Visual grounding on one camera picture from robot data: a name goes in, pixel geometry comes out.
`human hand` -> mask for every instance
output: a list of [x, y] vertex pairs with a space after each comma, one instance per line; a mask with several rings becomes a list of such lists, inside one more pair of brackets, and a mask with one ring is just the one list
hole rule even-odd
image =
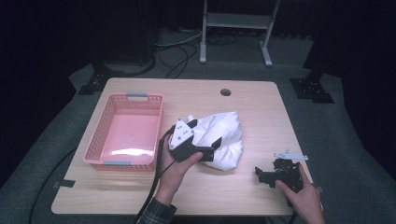
[[308, 176], [303, 166], [299, 166], [303, 189], [298, 193], [292, 191], [285, 183], [280, 180], [276, 185], [285, 193], [293, 205], [296, 213], [308, 224], [324, 224], [324, 217], [321, 209], [319, 191], [309, 182]]
[[158, 187], [155, 199], [158, 202], [169, 206], [183, 181], [184, 175], [196, 162], [198, 162], [198, 160], [202, 158], [203, 154], [202, 152], [197, 152], [185, 161], [177, 162], [172, 158], [169, 152], [168, 142], [169, 135], [165, 138], [163, 144], [163, 157], [161, 161], [163, 174], [161, 175], [160, 186]]

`pink plastic basket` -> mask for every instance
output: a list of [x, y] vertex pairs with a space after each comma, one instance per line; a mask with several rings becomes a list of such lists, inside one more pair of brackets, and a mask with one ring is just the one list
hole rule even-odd
[[84, 162], [102, 171], [154, 171], [162, 112], [160, 94], [111, 94]]

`white cloth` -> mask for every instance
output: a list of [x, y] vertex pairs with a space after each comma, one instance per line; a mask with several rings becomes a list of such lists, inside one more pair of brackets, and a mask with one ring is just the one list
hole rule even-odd
[[[193, 116], [190, 115], [188, 120], [193, 120]], [[221, 145], [215, 151], [214, 160], [205, 161], [206, 165], [222, 171], [236, 167], [244, 150], [238, 113], [220, 113], [198, 119], [198, 124], [193, 129], [192, 143], [197, 147], [210, 147], [222, 137]]]

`sleeve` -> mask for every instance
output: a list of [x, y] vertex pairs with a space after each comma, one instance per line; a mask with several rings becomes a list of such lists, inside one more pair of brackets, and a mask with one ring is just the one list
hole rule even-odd
[[165, 204], [158, 202], [155, 198], [152, 198], [145, 212], [142, 214], [142, 217], [137, 221], [137, 224], [170, 223], [176, 210], [177, 209], [173, 205], [166, 206]]

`person's left hand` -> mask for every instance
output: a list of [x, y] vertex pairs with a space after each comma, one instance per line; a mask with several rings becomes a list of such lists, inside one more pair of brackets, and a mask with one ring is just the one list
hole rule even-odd
[[161, 162], [162, 172], [169, 166], [169, 168], [163, 172], [160, 179], [160, 186], [158, 187], [155, 199], [165, 205], [170, 205], [175, 193], [183, 181], [184, 175], [187, 171], [202, 158], [202, 153], [197, 152], [190, 156], [183, 162], [175, 161], [169, 152], [169, 135], [165, 138], [163, 144], [163, 158]]

